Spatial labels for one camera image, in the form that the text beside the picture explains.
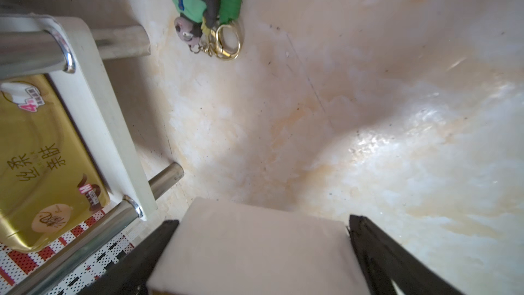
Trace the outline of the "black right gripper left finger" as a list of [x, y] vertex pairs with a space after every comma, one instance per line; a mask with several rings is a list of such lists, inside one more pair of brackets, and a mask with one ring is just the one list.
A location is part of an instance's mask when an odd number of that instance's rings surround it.
[[146, 283], [180, 222], [166, 220], [81, 294], [147, 294]]

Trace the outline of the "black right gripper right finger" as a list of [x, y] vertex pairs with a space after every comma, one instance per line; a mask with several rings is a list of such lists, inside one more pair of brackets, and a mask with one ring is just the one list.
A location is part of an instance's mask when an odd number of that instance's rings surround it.
[[460, 294], [368, 217], [349, 216], [349, 237], [371, 294]]

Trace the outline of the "green sloth figure keychain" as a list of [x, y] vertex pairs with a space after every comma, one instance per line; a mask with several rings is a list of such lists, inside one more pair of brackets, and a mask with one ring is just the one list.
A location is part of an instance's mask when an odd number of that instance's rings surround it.
[[236, 59], [242, 49], [236, 27], [242, 0], [172, 0], [179, 16], [174, 21], [178, 38], [194, 54], [220, 60]]

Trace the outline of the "white two-tier shelf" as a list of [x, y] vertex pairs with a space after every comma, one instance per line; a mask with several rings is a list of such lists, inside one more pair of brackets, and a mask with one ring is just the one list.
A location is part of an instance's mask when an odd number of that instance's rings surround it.
[[136, 219], [145, 220], [156, 201], [184, 177], [177, 163], [147, 179], [104, 61], [143, 57], [150, 40], [140, 25], [92, 29], [79, 18], [35, 14], [1, 15], [1, 80], [49, 76], [115, 207], [59, 253], [12, 288], [13, 294], [46, 294]]

